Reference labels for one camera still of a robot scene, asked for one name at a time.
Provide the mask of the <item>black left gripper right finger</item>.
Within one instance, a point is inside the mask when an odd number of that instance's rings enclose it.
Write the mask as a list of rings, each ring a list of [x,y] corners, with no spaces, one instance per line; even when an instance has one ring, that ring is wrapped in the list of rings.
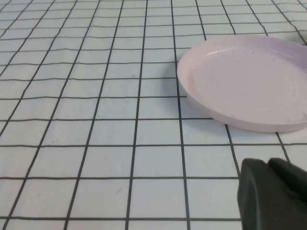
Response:
[[[280,158],[271,158],[268,166],[278,178],[285,198],[284,224],[287,230],[307,228],[307,172]]]

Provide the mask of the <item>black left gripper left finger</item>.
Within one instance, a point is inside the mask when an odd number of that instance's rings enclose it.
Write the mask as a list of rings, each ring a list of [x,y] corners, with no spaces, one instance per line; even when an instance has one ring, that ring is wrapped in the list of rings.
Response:
[[[281,180],[264,161],[242,161],[237,201],[242,229],[284,230],[288,227]]]

